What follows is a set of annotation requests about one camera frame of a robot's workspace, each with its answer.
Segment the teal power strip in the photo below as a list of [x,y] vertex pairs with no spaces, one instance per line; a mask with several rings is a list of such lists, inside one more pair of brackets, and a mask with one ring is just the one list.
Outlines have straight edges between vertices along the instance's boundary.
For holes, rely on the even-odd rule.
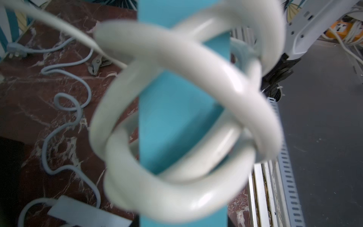
[[[138,21],[171,28],[215,1],[139,1]],[[164,72],[139,98],[140,163],[159,174],[211,128],[222,108],[190,82]]]

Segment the grey white power strip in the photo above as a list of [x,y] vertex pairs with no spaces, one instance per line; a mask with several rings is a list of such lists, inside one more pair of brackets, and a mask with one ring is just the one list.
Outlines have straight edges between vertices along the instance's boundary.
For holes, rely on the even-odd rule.
[[67,196],[61,196],[48,215],[80,227],[128,227],[132,223],[131,220]]

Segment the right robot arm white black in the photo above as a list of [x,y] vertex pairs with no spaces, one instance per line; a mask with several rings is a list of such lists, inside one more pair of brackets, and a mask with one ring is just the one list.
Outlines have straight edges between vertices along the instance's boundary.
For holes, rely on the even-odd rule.
[[285,1],[286,41],[277,65],[263,79],[262,93],[279,101],[279,83],[293,74],[293,67],[314,42],[359,1]]

